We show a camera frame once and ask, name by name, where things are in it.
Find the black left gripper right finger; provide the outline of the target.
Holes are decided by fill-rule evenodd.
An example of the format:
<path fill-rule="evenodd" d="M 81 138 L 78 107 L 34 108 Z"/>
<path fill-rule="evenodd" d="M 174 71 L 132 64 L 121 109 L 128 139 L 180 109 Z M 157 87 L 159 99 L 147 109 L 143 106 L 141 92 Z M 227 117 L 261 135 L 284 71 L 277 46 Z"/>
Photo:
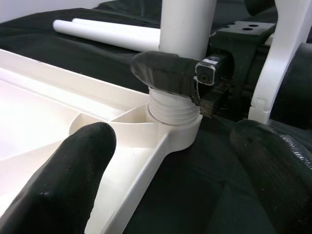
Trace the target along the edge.
<path fill-rule="evenodd" d="M 242 120 L 230 141 L 278 234 L 312 232 L 312 141 L 293 131 Z"/>

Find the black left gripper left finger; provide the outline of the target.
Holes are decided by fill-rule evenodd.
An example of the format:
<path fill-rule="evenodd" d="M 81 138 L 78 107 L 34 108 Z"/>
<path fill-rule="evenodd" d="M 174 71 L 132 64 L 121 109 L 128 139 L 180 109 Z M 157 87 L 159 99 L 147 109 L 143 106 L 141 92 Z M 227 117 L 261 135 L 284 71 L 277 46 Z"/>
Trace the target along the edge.
<path fill-rule="evenodd" d="M 67 137 L 1 216 L 1 233 L 84 233 L 116 144 L 113 128 L 104 122 Z"/>

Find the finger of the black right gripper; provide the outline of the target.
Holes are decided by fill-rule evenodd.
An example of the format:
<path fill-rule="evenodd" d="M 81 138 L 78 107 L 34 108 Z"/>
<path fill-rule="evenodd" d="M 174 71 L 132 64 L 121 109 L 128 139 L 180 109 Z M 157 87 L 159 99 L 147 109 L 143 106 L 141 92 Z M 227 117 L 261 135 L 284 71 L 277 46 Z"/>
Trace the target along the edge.
<path fill-rule="evenodd" d="M 199 98 L 194 80 L 198 61 L 176 54 L 147 51 L 135 55 L 131 71 L 145 85 L 185 98 Z"/>

